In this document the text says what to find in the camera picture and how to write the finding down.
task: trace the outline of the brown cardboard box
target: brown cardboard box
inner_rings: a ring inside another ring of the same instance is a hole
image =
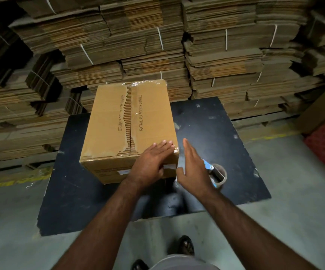
[[[175,177],[179,149],[164,80],[100,85],[80,163],[103,184],[121,182],[138,156],[164,139],[176,147],[164,177]]]

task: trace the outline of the foot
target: foot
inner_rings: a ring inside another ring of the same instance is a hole
[[[179,240],[178,254],[184,254],[188,256],[195,256],[195,249],[192,241],[186,235],[182,236]]]
[[[131,270],[148,270],[149,267],[147,266],[146,263],[144,263],[143,260],[137,260],[136,262],[133,263],[133,266],[131,267]]]

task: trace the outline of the concrete floor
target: concrete floor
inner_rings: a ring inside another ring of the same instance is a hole
[[[325,166],[300,136],[255,141],[246,148],[272,199],[241,208],[325,269]],[[0,188],[0,270],[50,269],[78,235],[39,236],[36,218],[46,186],[45,180]],[[137,258],[156,263],[183,234],[191,237],[198,257],[221,269],[243,269],[205,212],[130,223],[114,269],[130,269]]]

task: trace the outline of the right hand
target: right hand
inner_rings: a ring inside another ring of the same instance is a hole
[[[185,151],[185,174],[183,168],[176,169],[178,182],[188,192],[200,199],[214,191],[204,161],[197,154],[195,148],[190,145],[186,138],[183,139]]]

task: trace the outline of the hand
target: hand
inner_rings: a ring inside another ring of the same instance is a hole
[[[136,159],[126,180],[137,183],[141,190],[155,183],[164,175],[162,163],[174,149],[172,141],[163,140],[158,145],[152,144]]]
[[[204,161],[197,154],[195,148],[190,145],[186,138],[183,140],[185,151],[185,174],[183,168],[176,169],[178,182],[188,192],[200,200],[206,194],[214,191]]]

